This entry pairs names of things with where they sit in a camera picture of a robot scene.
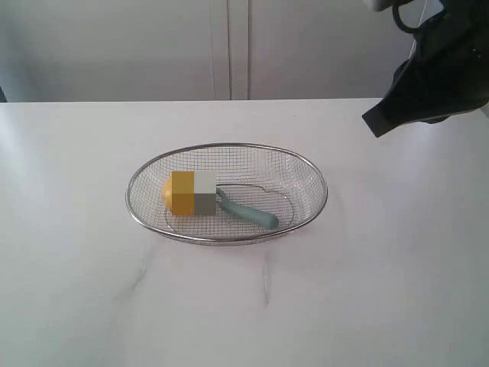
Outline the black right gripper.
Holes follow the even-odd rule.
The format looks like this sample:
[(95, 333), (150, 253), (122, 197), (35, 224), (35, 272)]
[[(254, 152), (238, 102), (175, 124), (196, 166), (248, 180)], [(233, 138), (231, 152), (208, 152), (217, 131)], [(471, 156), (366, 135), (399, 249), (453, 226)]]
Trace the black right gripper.
[(362, 119), (376, 138), (412, 122), (441, 122), (478, 109), (488, 101), (488, 3), (443, 1), (442, 10), (413, 28), (393, 19), (414, 36), (416, 49), (395, 78), (388, 95)]

